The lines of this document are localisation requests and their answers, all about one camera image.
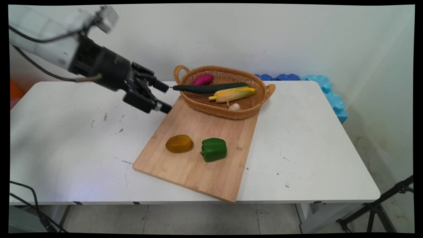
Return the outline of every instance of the black cable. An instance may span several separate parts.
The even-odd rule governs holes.
[[[16,196],[15,194],[13,194],[13,193],[9,193],[9,195],[10,196],[12,196],[12,197],[14,197],[14,198],[16,198],[16,199],[18,199],[19,201],[21,201],[21,202],[23,202],[23,203],[25,203],[26,205],[28,205],[29,207],[31,207],[32,209],[35,209],[36,210],[36,208],[34,207],[34,206],[32,206],[31,204],[29,204],[28,202],[26,202],[25,200],[23,200],[22,198],[20,198],[20,197],[18,197],[18,196]],[[51,219],[50,217],[48,217],[46,214],[44,214],[42,211],[40,211],[40,210],[38,210],[38,212],[39,212],[39,214],[41,214],[43,217],[45,217],[47,220],[49,220],[51,223],[53,223],[55,226],[57,226],[60,230],[62,230],[62,231],[64,231],[64,232],[66,232],[66,233],[68,233],[68,231],[67,230],[65,230],[63,227],[61,227],[59,224],[57,224],[55,221],[53,221],[53,219]]]
[[[79,30],[74,30],[74,31],[70,31],[70,32],[68,32],[68,33],[66,33],[66,34],[59,35],[59,36],[55,36],[55,37],[50,38],[50,39],[40,40],[40,39],[35,39],[35,38],[32,38],[32,37],[30,37],[30,36],[28,36],[28,35],[25,35],[24,33],[22,33],[22,32],[20,32],[20,31],[18,31],[18,30],[17,30],[16,28],[14,28],[13,26],[9,25],[9,30],[13,31],[14,33],[18,34],[19,36],[21,36],[21,37],[23,37],[23,38],[25,38],[25,39],[27,39],[27,40],[30,40],[30,41],[32,41],[32,42],[36,42],[36,43],[48,43],[48,42],[54,42],[54,41],[57,41],[57,40],[63,39],[63,38],[65,38],[65,37],[69,37],[69,36],[71,36],[71,35],[74,35],[74,34],[78,34],[78,33],[80,33],[80,32],[83,32],[83,31],[84,31],[84,30],[86,30],[86,29],[87,29],[87,27],[84,27],[84,28],[82,28],[82,29],[79,29]]]
[[[15,49],[16,49],[16,51],[19,53],[19,54],[21,54],[27,61],[29,61],[33,66],[35,66],[37,69],[39,69],[39,70],[41,70],[42,72],[44,72],[45,74],[47,74],[47,75],[49,75],[49,76],[51,76],[51,77],[54,77],[54,78],[57,78],[57,79],[60,79],[60,80],[63,80],[63,81],[71,81],[71,82],[76,82],[76,80],[74,79],[74,78],[67,78],[67,77],[61,77],[61,76],[59,76],[59,75],[55,75],[55,74],[53,74],[53,73],[50,73],[49,71],[47,71],[47,70],[45,70],[43,67],[41,67],[41,66],[39,66],[37,63],[35,63],[32,59],[30,59],[25,53],[23,53],[22,51],[21,51],[21,49],[19,49],[18,47],[16,47],[16,46],[13,46]]]
[[[37,214],[38,214],[38,217],[40,218],[40,222],[43,224],[43,226],[46,228],[46,230],[48,231],[48,232],[57,232],[53,227],[50,227],[51,226],[51,224],[50,223],[48,223],[48,221],[50,221],[50,222],[52,222],[55,226],[57,226],[59,229],[60,229],[60,231],[64,231],[64,232],[67,232],[62,226],[60,226],[60,225],[58,225],[55,221],[53,221],[50,217],[48,217],[46,214],[44,214],[43,212],[41,212],[40,211],[40,209],[39,209],[39,207],[38,207],[38,200],[37,200],[37,195],[36,195],[36,193],[35,193],[35,190],[32,188],[32,187],[30,187],[30,186],[27,186],[27,185],[25,185],[25,184],[21,184],[21,183],[17,183],[17,182],[13,182],[13,181],[9,181],[10,183],[12,183],[12,184],[15,184],[15,185],[18,185],[18,186],[21,186],[21,187],[24,187],[24,188],[28,188],[29,190],[31,190],[31,192],[32,192],[32,194],[33,194],[33,196],[34,196],[34,202],[35,202],[35,207],[34,206],[32,206],[30,203],[28,203],[27,201],[25,201],[25,200],[23,200],[22,198],[20,198],[20,197],[18,197],[18,196],[16,196],[15,194],[13,194],[13,193],[10,193],[9,192],[9,195],[10,196],[12,196],[12,197],[14,197],[15,199],[18,199],[19,201],[21,201],[21,202],[23,202],[25,205],[27,205],[27,206],[29,206],[30,208],[32,208],[32,209],[34,209],[34,210],[36,210],[37,211]]]
[[[37,210],[37,211],[39,211],[39,210],[40,210],[40,209],[39,209],[39,207],[38,207],[37,195],[35,194],[35,190],[34,190],[32,187],[30,187],[30,186],[28,186],[28,185],[25,185],[25,184],[21,184],[21,183],[13,182],[13,181],[10,181],[10,180],[9,180],[9,183],[12,183],[12,184],[15,184],[15,185],[18,185],[18,186],[24,187],[24,188],[28,188],[29,190],[31,190],[32,195],[34,196],[35,206],[37,207],[37,209],[36,209],[36,210]]]

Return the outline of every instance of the bell pepper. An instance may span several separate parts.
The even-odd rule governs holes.
[[[226,142],[219,138],[209,138],[201,142],[200,154],[205,162],[212,162],[226,157]]]

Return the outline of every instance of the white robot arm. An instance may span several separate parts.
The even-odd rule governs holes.
[[[151,109],[168,113],[171,106],[158,100],[148,86],[163,92],[169,86],[157,80],[154,73],[130,62],[87,37],[92,26],[109,33],[118,15],[111,6],[102,6],[95,14],[78,10],[62,25],[28,6],[9,5],[9,43],[34,66],[50,76],[68,81],[93,81],[110,90],[126,91],[124,101],[144,112]],[[69,72],[85,78],[68,79],[54,75],[28,58],[30,52]]]

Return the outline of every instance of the foam block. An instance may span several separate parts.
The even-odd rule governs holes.
[[[262,81],[272,81],[272,77],[270,75],[255,75],[258,78],[260,78]]]
[[[332,88],[332,84],[329,83],[329,79],[323,75],[307,75],[305,80],[317,82],[324,93],[329,93]]]
[[[348,114],[346,113],[345,110],[342,110],[340,113],[336,114],[336,116],[338,117],[341,124],[343,124],[348,118]]]
[[[332,91],[332,84],[329,83],[329,79],[323,75],[307,75],[306,77],[298,77],[297,75],[290,74],[284,75],[281,74],[277,78],[272,78],[270,75],[255,75],[263,81],[290,81],[290,80],[310,80],[315,81],[319,84],[322,89],[326,99],[329,101],[330,106],[335,112],[341,124],[343,124],[347,118],[348,114],[344,110],[345,103],[341,101],[341,97]]]
[[[277,80],[280,80],[280,81],[298,81],[299,77],[298,77],[298,75],[294,75],[294,74],[290,74],[290,75],[281,74],[277,77]]]
[[[345,108],[345,103],[341,101],[341,96],[332,92],[332,90],[325,94],[327,100],[329,101],[330,106],[333,108],[335,114],[341,113]]]

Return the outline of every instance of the tripod stand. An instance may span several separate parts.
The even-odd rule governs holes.
[[[373,228],[374,214],[377,213],[381,222],[382,222],[382,224],[383,224],[383,226],[385,227],[385,230],[387,232],[395,232],[394,228],[390,225],[388,218],[386,217],[385,213],[383,212],[380,204],[382,202],[386,201],[387,199],[389,199],[390,197],[394,196],[397,193],[404,194],[408,191],[414,193],[414,189],[410,188],[410,184],[412,184],[412,183],[413,183],[413,175],[408,177],[406,180],[400,181],[399,183],[395,184],[395,186],[393,186],[391,189],[389,189],[388,191],[386,191],[382,195],[380,195],[380,198],[377,199],[376,201],[371,202],[371,203],[363,203],[363,206],[364,206],[363,208],[356,211],[355,213],[353,213],[349,217],[345,218],[344,220],[338,219],[336,222],[341,225],[341,228],[345,232],[351,232],[350,229],[347,226],[348,223],[350,223],[353,220],[361,217],[366,212],[370,212],[369,222],[367,224],[367,232],[371,232],[371,230]]]

